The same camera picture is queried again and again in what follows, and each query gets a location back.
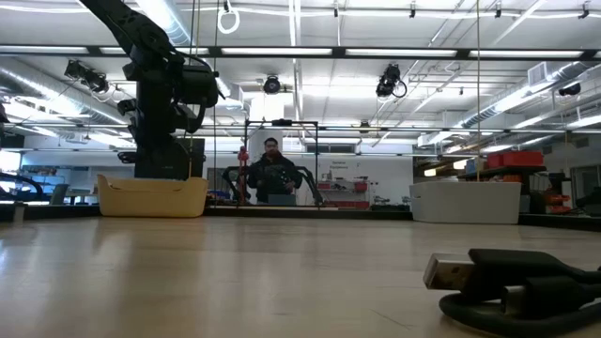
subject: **white container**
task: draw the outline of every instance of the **white container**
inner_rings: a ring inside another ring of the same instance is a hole
[[[516,224],[519,216],[521,183],[424,182],[409,190],[415,221]]]

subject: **shelf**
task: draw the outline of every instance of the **shelf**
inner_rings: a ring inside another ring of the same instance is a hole
[[[512,166],[512,167],[499,167],[493,169],[486,169],[480,172],[480,177],[493,177],[499,174],[534,174],[538,172],[546,171],[547,168],[544,166]],[[459,175],[457,178],[470,179],[476,178],[476,173]]]

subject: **person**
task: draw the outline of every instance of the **person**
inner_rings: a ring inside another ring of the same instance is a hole
[[[270,195],[290,195],[302,184],[302,176],[294,163],[285,158],[273,137],[263,143],[265,153],[249,168],[248,186],[256,189],[259,204],[268,204]]]

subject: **usb cable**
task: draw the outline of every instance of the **usb cable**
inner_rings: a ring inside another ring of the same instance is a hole
[[[601,298],[601,271],[570,267],[548,253],[435,253],[424,282],[429,289],[460,291],[440,300],[447,316],[502,336],[551,337],[601,319],[601,303],[585,306]]]

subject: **ceiling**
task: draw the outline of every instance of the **ceiling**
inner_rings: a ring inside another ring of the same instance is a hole
[[[582,11],[582,0],[546,1],[533,14],[525,19],[501,39],[496,45],[492,41],[507,32],[516,23],[518,15],[530,8],[535,0],[503,0],[503,15],[495,19],[484,17],[480,24],[480,42],[483,48],[549,48],[549,49],[586,49],[598,48],[601,37],[601,1],[589,4],[593,16],[584,20],[578,18],[542,19],[558,14],[575,14]],[[135,1],[126,1],[136,7]],[[179,0],[177,7],[184,23],[192,26],[192,7],[198,8],[198,2]],[[290,22],[288,1],[286,0],[232,0],[233,8],[240,8],[240,24],[237,31],[226,35],[216,28],[216,2],[201,1],[199,45],[201,46],[290,46]],[[474,0],[417,0],[416,17],[386,16],[390,13],[406,13],[411,1],[390,0],[339,0],[341,11],[353,15],[333,16],[333,0],[302,0],[303,14],[330,11],[331,15],[302,17],[297,45],[336,46],[338,27],[340,44],[343,46],[378,47],[448,47],[476,48],[477,25],[475,19],[429,18],[426,13],[449,15],[456,4],[461,4],[457,13],[469,14],[475,10]],[[497,0],[483,0],[481,11],[494,12]],[[10,6],[21,10],[8,9]],[[22,11],[22,8],[35,8],[36,11]],[[0,0],[0,44],[56,44],[56,45],[116,45],[110,31],[91,13],[41,13],[44,10],[81,9],[77,1],[70,0]],[[242,11],[269,10],[278,15],[267,15]],[[224,26],[232,24],[231,16],[225,16]],[[63,75],[68,59],[62,56],[20,56],[19,59],[56,79],[66,82]],[[120,88],[128,95],[135,96],[135,85],[124,82],[121,67],[129,62],[127,58],[82,57],[86,65],[107,74],[111,81],[120,83]],[[267,75],[278,75],[280,80],[294,84],[294,66],[291,59],[246,58],[209,60],[226,81],[241,85],[247,98],[260,95],[257,79]],[[480,93],[483,100],[510,88],[527,77],[527,70],[538,62],[531,61],[486,61],[480,67],[476,62],[420,61],[413,68],[411,60],[357,60],[357,59],[302,59],[303,105],[305,120],[333,125],[358,125],[367,119],[372,125],[450,127],[445,112],[462,113],[477,104],[477,82],[480,79]],[[375,87],[378,77],[391,62],[397,63],[402,72],[410,72],[408,94],[404,99],[386,103],[378,102]],[[446,82],[459,72],[450,83]],[[439,90],[439,93],[427,104],[423,100]],[[280,94],[286,102],[285,117],[294,118],[292,94]],[[524,113],[533,114],[536,107]],[[224,111],[242,121],[243,112]]]

